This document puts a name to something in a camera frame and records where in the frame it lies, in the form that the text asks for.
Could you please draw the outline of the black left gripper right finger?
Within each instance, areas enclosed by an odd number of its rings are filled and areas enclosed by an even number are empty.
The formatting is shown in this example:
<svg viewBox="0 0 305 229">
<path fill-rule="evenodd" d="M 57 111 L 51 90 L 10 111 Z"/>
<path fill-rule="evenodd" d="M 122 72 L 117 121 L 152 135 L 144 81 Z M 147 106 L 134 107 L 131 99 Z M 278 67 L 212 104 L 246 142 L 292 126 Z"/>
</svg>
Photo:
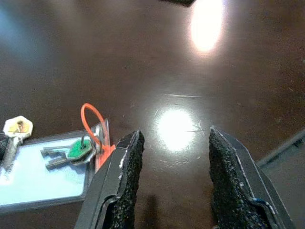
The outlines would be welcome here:
<svg viewBox="0 0 305 229">
<path fill-rule="evenodd" d="M 248 149 L 216 126 L 210 128 L 209 174 L 216 229 L 294 229 L 271 180 Z"/>
</svg>

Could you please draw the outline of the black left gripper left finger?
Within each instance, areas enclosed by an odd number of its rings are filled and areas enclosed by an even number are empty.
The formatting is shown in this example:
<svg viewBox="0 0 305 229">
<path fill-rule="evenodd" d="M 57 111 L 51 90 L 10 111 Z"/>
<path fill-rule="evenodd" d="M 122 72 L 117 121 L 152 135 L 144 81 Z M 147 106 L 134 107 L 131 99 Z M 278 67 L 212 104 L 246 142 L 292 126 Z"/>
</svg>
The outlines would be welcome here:
<svg viewBox="0 0 305 229">
<path fill-rule="evenodd" d="M 76 229 L 134 228 L 144 142 L 139 130 L 119 140 L 112 155 L 93 176 Z"/>
</svg>

